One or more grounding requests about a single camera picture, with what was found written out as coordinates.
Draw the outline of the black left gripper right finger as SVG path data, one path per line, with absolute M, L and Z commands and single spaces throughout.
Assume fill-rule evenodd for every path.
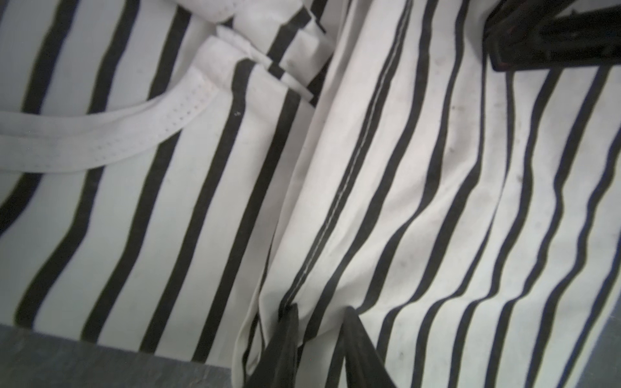
M 342 323 L 346 381 L 353 388 L 395 388 L 356 310 L 347 307 Z

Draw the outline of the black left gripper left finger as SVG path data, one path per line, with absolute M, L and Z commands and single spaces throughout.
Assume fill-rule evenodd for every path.
M 298 368 L 299 309 L 287 308 L 245 387 L 291 388 Z

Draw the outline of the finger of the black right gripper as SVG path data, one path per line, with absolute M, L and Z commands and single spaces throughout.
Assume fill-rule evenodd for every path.
M 620 3 L 585 11 L 573 1 L 500 1 L 483 48 L 497 72 L 620 63 Z

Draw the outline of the black white striped tank top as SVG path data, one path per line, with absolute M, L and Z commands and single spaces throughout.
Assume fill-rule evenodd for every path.
M 620 296 L 620 68 L 498 1 L 9 1 L 1 321 L 343 387 L 574 387 Z

